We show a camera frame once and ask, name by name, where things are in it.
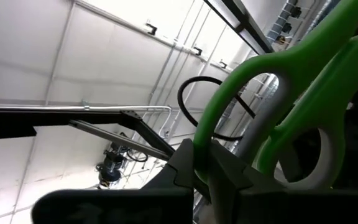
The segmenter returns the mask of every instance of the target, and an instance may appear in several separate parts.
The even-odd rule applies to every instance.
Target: metal pipe
[[[194,23],[193,23],[193,24],[191,25],[191,27],[190,27],[190,31],[189,31],[189,33],[187,34],[184,43],[187,43],[187,41],[188,41],[188,39],[189,39],[189,37],[190,37],[190,34],[192,33],[192,31],[193,31],[193,29],[194,29],[194,27],[195,27],[195,24],[196,24],[196,22],[197,22],[197,20],[198,20],[198,18],[199,18],[199,16],[200,16],[200,14],[201,14],[201,11],[203,10],[204,5],[205,5],[205,3],[203,3],[203,4],[201,5],[200,10],[199,10],[198,13],[197,13],[197,16],[196,16],[196,18],[195,18],[195,20],[194,20]],[[198,37],[199,37],[199,35],[200,35],[200,32],[201,32],[202,28],[204,27],[205,22],[206,22],[206,19],[208,18],[208,15],[209,15],[210,12],[211,12],[211,9],[208,9],[208,13],[207,13],[207,15],[205,16],[205,19],[204,19],[204,21],[203,21],[203,23],[202,23],[202,25],[201,25],[201,27],[200,27],[200,29],[199,29],[199,31],[198,31],[196,37],[195,37],[193,43],[191,44],[191,47],[194,47],[195,42],[197,41],[197,39],[198,39]],[[172,75],[173,69],[175,68],[176,64],[177,64],[178,61],[179,61],[179,58],[180,58],[181,53],[183,53],[183,49],[181,49],[181,50],[179,51],[178,57],[176,58],[174,64],[172,65],[172,68],[171,68],[171,70],[170,70],[170,73],[169,73],[167,79],[165,80],[165,82],[164,82],[164,84],[163,84],[163,86],[162,86],[162,91],[161,91],[160,94],[158,95],[158,97],[157,97],[157,99],[156,99],[156,101],[155,101],[155,104],[158,104],[158,102],[160,101],[160,98],[161,98],[161,96],[162,96],[162,94],[163,94],[163,90],[165,89],[166,85],[168,84],[168,81],[169,81],[169,79],[170,79],[170,77],[171,77],[171,75]],[[173,86],[176,84],[176,81],[178,80],[178,77],[179,77],[179,75],[181,74],[181,71],[182,71],[184,65],[186,64],[186,61],[187,61],[187,59],[188,59],[189,56],[190,56],[190,54],[188,54],[188,55],[186,56],[185,61],[182,63],[182,66],[181,66],[181,68],[179,69],[179,72],[178,72],[178,74],[176,75],[176,77],[175,77],[175,79],[174,79],[174,81],[173,81],[173,84],[172,84],[172,86],[171,86],[171,88],[170,88],[170,91],[169,91],[168,94],[167,94],[167,97],[165,98],[165,100],[164,100],[164,102],[163,102],[163,105],[165,105],[165,104],[167,103],[167,100],[168,100],[168,98],[169,98],[169,95],[170,95],[170,93],[172,92],[172,88],[173,88]],[[151,116],[152,116],[152,115],[150,115],[150,117],[148,118],[148,120],[146,121],[146,123],[148,123],[148,122],[150,121]],[[160,118],[160,115],[159,115],[159,116],[157,117],[157,119],[154,121],[153,125],[151,125],[152,129],[153,129],[153,128],[155,127],[155,125],[157,124],[157,121],[158,121],[159,118]],[[165,125],[163,125],[163,126],[161,127],[160,131],[158,132],[158,135],[161,136],[161,131],[164,129],[164,127],[165,127]]]
[[[188,17],[188,15],[189,15],[189,13],[190,13],[190,11],[191,11],[191,8],[193,7],[194,2],[195,2],[195,1],[193,1],[193,3],[191,4],[191,6],[190,6],[190,8],[189,8],[189,11],[187,12],[186,17],[185,17],[185,19],[183,20],[183,23],[182,23],[182,25],[181,25],[181,27],[180,27],[180,30],[179,30],[178,34],[177,34],[177,38],[179,38],[180,32],[181,32],[181,30],[182,30],[182,28],[183,28],[183,26],[184,26],[184,24],[185,24],[185,22],[186,22],[186,18]],[[191,33],[191,31],[193,30],[193,28],[194,28],[194,26],[195,26],[195,24],[196,24],[196,21],[197,21],[197,18],[199,17],[203,6],[204,6],[204,3],[201,5],[200,10],[198,11],[197,16],[196,16],[196,18],[195,18],[195,20],[194,20],[194,23],[193,23],[193,24],[191,25],[191,27],[190,27],[190,31],[189,31],[189,33],[187,34],[187,37],[186,37],[186,39],[185,39],[185,41],[184,41],[184,44],[186,44],[186,42],[187,42],[187,40],[188,40],[188,38],[189,38],[189,36],[190,36],[190,33]],[[160,81],[160,79],[161,79],[161,76],[162,76],[163,72],[165,71],[165,67],[166,67],[166,65],[168,64],[168,61],[170,60],[170,57],[172,56],[173,50],[174,50],[174,48],[171,49],[171,53],[170,53],[170,55],[169,55],[168,58],[167,58],[166,64],[165,64],[163,70],[160,72],[159,78],[157,79],[157,82],[155,83],[155,85],[154,85],[154,87],[153,87],[153,89],[152,89],[152,92],[150,93],[148,105],[151,104],[152,97],[153,97],[153,95],[154,95],[154,93],[155,93],[155,91],[156,91],[156,89],[157,89],[157,86],[158,86],[158,83],[159,83],[159,81]],[[183,50],[184,50],[183,48],[180,49],[180,51],[179,51],[179,53],[178,53],[178,57],[177,57],[177,59],[175,60],[175,62],[173,63],[173,65],[172,65],[171,71],[170,71],[170,73],[168,74],[168,77],[167,77],[167,79],[165,80],[165,83],[164,83],[163,86],[162,86],[162,90],[161,90],[160,94],[158,95],[158,97],[157,97],[157,99],[156,99],[156,101],[155,101],[155,104],[158,104],[158,101],[160,100],[160,97],[161,97],[161,95],[163,94],[163,90],[164,90],[164,88],[166,87],[166,85],[167,85],[167,83],[168,83],[168,81],[169,81],[170,76],[172,75],[173,68],[174,68],[175,65],[177,64],[178,59],[179,59],[179,57],[180,57],[180,54],[183,52]],[[150,115],[150,117],[148,118],[147,121],[145,121],[145,123],[148,123],[148,122],[150,121],[151,116],[152,116],[153,114],[154,114],[154,113],[152,113],[152,114]],[[162,129],[163,129],[164,127],[165,127],[165,125],[163,125],[163,126],[161,127],[160,131],[158,132],[158,135],[161,136],[161,131],[162,131]],[[134,139],[135,137],[136,137],[136,133],[134,133],[134,134],[132,135],[131,139]]]
[[[297,43],[297,40],[299,39],[299,37],[303,35],[302,32],[305,29],[304,26],[307,25],[307,21],[309,21],[311,19],[311,17],[313,16],[315,10],[317,10],[320,3],[321,3],[321,0],[313,1],[313,4],[311,5],[307,15],[304,18],[304,23],[302,23],[302,25],[299,26],[298,30],[295,32],[295,35],[292,37],[292,40],[291,40],[290,44],[288,45],[288,47],[294,46]]]
[[[47,91],[45,93],[45,105],[49,104],[50,90],[52,89],[53,81],[57,75],[57,69],[59,68],[60,63],[61,63],[60,59],[62,57],[63,49],[64,49],[65,43],[67,41],[67,33],[69,31],[71,21],[73,20],[75,6],[76,6],[76,1],[73,1],[73,3],[71,4],[70,12],[68,14],[64,30],[63,30],[62,38],[60,39],[57,54],[56,54],[55,60],[53,61],[52,74],[49,78],[49,82],[47,85]]]
[[[185,22],[186,22],[186,20],[187,20],[187,17],[188,17],[188,15],[189,15],[190,11],[191,11],[191,8],[192,8],[193,5],[194,5],[194,2],[195,2],[195,0],[193,0],[193,2],[191,3],[191,6],[190,6],[190,8],[189,8],[189,10],[188,10],[187,13],[186,13],[186,16],[185,16],[185,18],[184,18],[184,20],[183,20],[183,22],[182,22],[182,24],[181,24],[181,26],[180,26],[180,28],[179,28],[178,34],[177,34],[177,36],[175,37],[176,40],[179,38],[180,32],[181,32],[183,26],[185,25]],[[160,72],[160,74],[158,75],[157,81],[155,82],[155,84],[154,84],[154,86],[153,86],[153,88],[152,88],[152,91],[151,91],[151,93],[150,93],[150,96],[149,96],[149,105],[150,105],[150,103],[151,103],[151,101],[152,101],[152,98],[153,98],[153,96],[154,96],[154,93],[155,93],[155,91],[156,91],[156,89],[157,89],[157,87],[158,87],[158,84],[160,83],[161,77],[162,77],[162,75],[163,75],[163,73],[164,73],[164,71],[165,71],[165,69],[166,69],[166,67],[167,67],[167,65],[168,65],[169,60],[171,59],[171,56],[172,56],[172,53],[173,53],[174,50],[175,50],[175,46],[173,46],[173,47],[171,48],[171,51],[169,52],[168,57],[167,57],[167,59],[166,59],[165,62],[164,62],[164,65],[162,66],[161,72]]]
[[[327,9],[327,7],[331,3],[331,1],[332,0],[326,0],[324,5],[322,6],[321,10],[317,13],[317,16],[315,17],[313,22],[310,24],[310,26],[309,26],[308,30],[306,31],[306,33],[304,34],[303,38],[305,38],[305,36],[308,35],[311,32],[311,30],[313,30],[313,28],[315,27],[315,25],[317,24],[317,22],[319,21],[320,17],[323,15],[323,12]]]
[[[12,110],[86,110],[86,111],[116,111],[116,110],[133,110],[148,111],[149,109],[160,109],[172,111],[170,106],[0,106],[0,109]]]
[[[123,136],[120,136],[119,134],[115,134],[115,133],[110,133],[108,131],[105,131],[101,128],[98,128],[96,126],[93,126],[92,124],[89,124],[87,122],[84,121],[70,121],[70,126],[85,131],[87,133],[90,134],[94,134],[95,136],[101,137],[103,139],[106,139],[108,141],[112,141],[112,142],[116,142],[118,144],[122,144],[124,146],[128,146],[131,149],[135,149],[139,152],[143,152],[146,153],[150,156],[154,156],[158,159],[162,159],[164,161],[168,161],[169,160],[169,156],[166,155],[164,152],[150,147],[150,146],[146,146],[143,144],[140,144],[138,142],[135,142],[133,140],[130,140],[128,138],[125,138]]]
[[[112,14],[110,14],[110,13],[108,13],[108,12],[98,8],[98,7],[93,6],[90,3],[85,2],[84,0],[74,0],[74,2],[76,2],[77,5],[81,6],[84,9],[87,9],[87,10],[89,10],[89,11],[91,11],[91,12],[93,12],[93,13],[99,15],[99,16],[103,16],[104,18],[106,18],[106,19],[108,19],[110,21],[113,21],[116,24],[119,24],[119,25],[121,25],[123,27],[126,27],[126,28],[130,29],[130,30],[133,30],[135,32],[143,34],[143,35],[145,35],[145,36],[147,36],[147,37],[149,37],[151,39],[154,39],[154,40],[156,40],[156,41],[160,42],[161,44],[164,44],[164,45],[166,45],[168,47],[174,47],[176,49],[184,48],[184,50],[186,50],[187,52],[189,52],[191,54],[196,54],[197,53],[196,50],[194,50],[192,48],[189,48],[189,47],[186,47],[186,46],[184,46],[183,44],[179,43],[176,40],[170,40],[170,39],[168,39],[166,37],[162,37],[162,36],[159,37],[159,36],[156,36],[156,35],[150,35],[150,34],[148,34],[148,32],[149,32],[148,30],[142,29],[140,27],[137,27],[137,26],[135,26],[135,25],[133,25],[133,24],[131,24],[131,23],[129,23],[129,22],[117,17],[117,16],[114,16],[114,15],[112,15]]]
[[[190,29],[190,31],[189,31],[187,37],[186,37],[185,43],[187,42],[187,40],[188,40],[188,38],[189,38],[189,36],[190,36],[190,34],[191,34],[191,31],[193,30],[193,28],[194,28],[194,26],[195,26],[195,23],[196,23],[196,21],[197,21],[197,18],[198,18],[199,15],[200,15],[202,9],[203,9],[203,6],[204,6],[204,4],[201,6],[200,11],[199,11],[198,14],[197,14],[197,17],[196,17],[196,19],[195,19],[195,22],[193,23],[193,25],[192,25],[192,27],[191,27],[191,29]],[[211,12],[211,9],[208,8],[208,12],[207,12],[207,14],[206,14],[206,16],[205,16],[205,18],[204,18],[204,21],[203,21],[203,23],[202,23],[202,25],[201,25],[201,27],[200,27],[200,29],[199,29],[199,31],[198,31],[196,37],[195,37],[193,43],[191,44],[192,47],[194,47],[194,45],[196,44],[196,41],[197,41],[198,37],[200,36],[200,33],[201,33],[201,31],[202,31],[202,29],[203,29],[203,27],[204,27],[204,25],[205,25],[205,22],[206,22],[206,20],[207,20],[207,18],[208,18],[208,16],[209,16],[209,13],[210,13],[210,12]],[[176,61],[175,61],[175,65],[176,65],[177,62],[178,62],[179,56],[180,56],[180,55],[178,55],[178,57],[177,57],[177,59],[176,59]],[[173,87],[175,86],[175,84],[176,84],[176,82],[177,82],[177,80],[178,80],[178,78],[179,78],[179,76],[180,76],[180,74],[181,74],[181,71],[183,70],[183,67],[185,66],[185,64],[186,64],[186,62],[187,62],[189,56],[190,56],[190,54],[188,54],[188,55],[186,56],[184,62],[182,63],[182,65],[181,65],[181,67],[180,67],[180,69],[179,69],[179,72],[177,73],[177,75],[176,75],[176,77],[175,77],[175,79],[174,79],[174,81],[173,81],[173,83],[172,83],[172,85],[171,85],[171,88],[170,88],[170,90],[169,90],[169,92],[168,92],[168,94],[167,94],[167,97],[165,97],[165,99],[164,99],[163,105],[167,103],[167,101],[168,101],[168,99],[169,99],[169,96],[170,96],[170,94],[171,94],[171,92],[172,92],[172,90],[173,90]],[[168,79],[165,80],[165,83],[164,83],[164,85],[163,85],[163,87],[162,87],[163,89],[166,87],[168,81],[169,81]],[[156,103],[158,103],[158,101],[160,100],[160,97],[161,97],[161,94],[158,96]],[[160,116],[158,116],[157,119],[154,121],[154,123],[153,123],[153,125],[152,125],[152,128],[154,128],[154,126],[155,126],[155,124],[157,123],[157,121],[158,121],[159,118],[160,118]]]
[[[198,77],[198,76],[202,76],[202,75],[204,74],[204,72],[206,71],[206,69],[208,68],[208,66],[210,65],[210,63],[211,63],[211,61],[212,61],[212,57],[213,57],[213,55],[214,55],[214,53],[215,53],[216,48],[217,48],[218,45],[219,45],[219,41],[221,40],[221,38],[222,38],[222,36],[223,36],[223,34],[224,34],[224,31],[226,30],[226,27],[227,27],[227,24],[223,27],[223,30],[222,30],[222,32],[221,32],[221,35],[219,36],[218,40],[216,41],[215,46],[214,46],[214,48],[213,48],[211,54],[209,55],[207,62],[202,66],[201,70],[200,70],[200,71],[198,72],[198,74],[197,74],[197,77]],[[184,105],[186,105],[186,102],[187,102],[188,99],[190,98],[190,96],[191,96],[191,94],[192,94],[192,92],[193,92],[195,86],[196,86],[195,83],[193,83],[193,84],[191,85],[190,90],[189,90],[189,92],[188,92],[188,94],[187,94],[185,100],[183,101],[183,104],[184,104]],[[170,130],[171,130],[171,131],[170,131],[169,136],[168,136],[168,138],[167,138],[167,142],[169,142],[169,140],[171,140],[171,138],[172,138],[172,136],[173,136],[173,133],[175,132],[174,130],[176,130],[176,128],[178,127],[178,122],[177,122],[177,121],[180,120],[182,116],[183,116],[183,115],[182,115],[181,111],[179,111],[178,114],[175,116],[175,119],[173,120],[173,122],[172,122],[172,124],[171,124],[171,126],[170,126]]]

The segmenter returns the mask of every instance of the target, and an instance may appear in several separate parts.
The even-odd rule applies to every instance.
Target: grey metal surface
[[[128,138],[125,138],[125,137],[122,137],[118,134],[114,134],[114,133],[110,133],[108,131],[105,131],[103,129],[100,129],[96,126],[93,126],[92,124],[89,124],[87,122],[84,122],[84,121],[71,121],[70,122],[70,126],[76,128],[76,129],[79,129],[79,130],[82,130],[82,131],[85,131],[87,133],[90,133],[90,134],[94,134],[98,137],[101,137],[103,139],[106,139],[108,141],[112,141],[112,142],[116,142],[118,144],[122,144],[123,146],[128,146],[132,149],[135,149],[139,152],[143,152],[143,153],[146,153],[150,156],[154,156],[158,159],[161,159],[161,160],[164,160],[164,161],[168,161],[169,160],[169,156],[166,155],[164,152],[156,149],[156,148],[153,148],[153,147],[150,147],[150,146],[145,146],[143,144],[140,144],[138,142],[135,142],[131,139],[128,139]]]

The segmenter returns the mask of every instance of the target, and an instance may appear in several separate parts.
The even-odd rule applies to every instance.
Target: green scissors handle
[[[257,169],[273,176],[280,150],[288,149],[302,132],[318,128],[321,150],[316,167],[305,179],[284,184],[303,190],[330,187],[344,157],[344,112],[357,90],[358,36],[328,63],[290,114],[270,133],[256,160]]]
[[[197,127],[193,144],[195,168],[199,178],[208,183],[206,178],[207,148],[211,142],[214,127],[241,87],[261,73],[274,73],[279,80],[279,87],[273,95],[272,103],[255,117],[252,123],[253,128],[246,132],[240,143],[239,149],[246,149],[240,151],[240,157],[251,164],[277,122],[349,41],[357,26],[358,0],[342,0],[335,10],[299,45],[284,52],[254,57],[239,65],[214,94]],[[265,162],[261,161],[259,167],[264,164]]]

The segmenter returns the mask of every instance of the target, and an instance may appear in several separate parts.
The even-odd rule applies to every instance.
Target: black beam
[[[240,1],[204,0],[204,2],[257,54],[273,52],[263,32]]]
[[[143,119],[133,111],[123,112],[126,116],[122,119],[119,124],[136,131],[147,143],[156,149],[160,149],[165,152],[168,156],[172,156],[175,150],[162,139],[152,128],[150,128]]]

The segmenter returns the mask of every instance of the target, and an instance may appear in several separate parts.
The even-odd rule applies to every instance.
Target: black clamp
[[[291,17],[299,18],[301,16],[301,14],[302,14],[301,7],[294,7],[291,10]]]
[[[291,24],[286,22],[283,26],[282,32],[289,34],[291,30],[292,30]]]
[[[203,49],[200,49],[198,47],[193,47],[194,49],[196,49],[198,52],[196,53],[197,56],[201,56],[201,54],[203,53]]]
[[[222,60],[219,62],[219,64],[221,64],[221,68],[226,69],[227,64],[224,63]]]
[[[146,26],[150,27],[152,30],[150,32],[148,32],[148,34],[150,35],[155,35],[157,28],[155,26],[153,26],[152,24],[146,23]]]

